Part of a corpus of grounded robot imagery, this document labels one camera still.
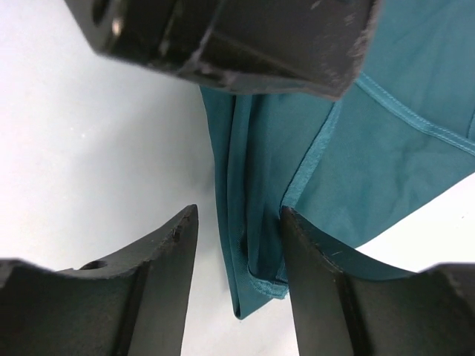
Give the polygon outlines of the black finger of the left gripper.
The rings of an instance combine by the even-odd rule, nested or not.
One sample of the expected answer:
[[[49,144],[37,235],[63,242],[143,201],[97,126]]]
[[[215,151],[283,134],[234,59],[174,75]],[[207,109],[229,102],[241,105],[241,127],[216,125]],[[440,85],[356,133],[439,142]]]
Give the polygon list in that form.
[[[340,99],[361,71],[380,1],[71,0],[91,48],[233,94]]]

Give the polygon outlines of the teal satin napkin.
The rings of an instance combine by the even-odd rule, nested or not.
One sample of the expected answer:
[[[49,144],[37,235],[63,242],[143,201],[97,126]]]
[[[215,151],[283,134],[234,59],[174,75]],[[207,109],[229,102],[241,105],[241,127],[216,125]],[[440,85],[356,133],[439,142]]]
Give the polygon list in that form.
[[[358,247],[474,172],[474,3],[386,1],[336,102],[201,88],[235,316],[288,291],[282,206]]]

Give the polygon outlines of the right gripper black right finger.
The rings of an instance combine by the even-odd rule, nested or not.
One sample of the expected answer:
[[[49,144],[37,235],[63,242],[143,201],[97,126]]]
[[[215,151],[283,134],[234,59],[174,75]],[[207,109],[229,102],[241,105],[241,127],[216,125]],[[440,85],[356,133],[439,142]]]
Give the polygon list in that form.
[[[473,264],[396,268],[287,207],[281,237],[301,355],[474,353]]]

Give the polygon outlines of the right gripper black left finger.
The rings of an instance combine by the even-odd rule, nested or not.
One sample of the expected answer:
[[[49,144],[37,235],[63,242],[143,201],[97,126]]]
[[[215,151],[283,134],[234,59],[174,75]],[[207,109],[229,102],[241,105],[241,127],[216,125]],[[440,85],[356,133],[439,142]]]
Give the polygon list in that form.
[[[179,355],[197,247],[189,205],[79,269],[1,261],[3,355]]]

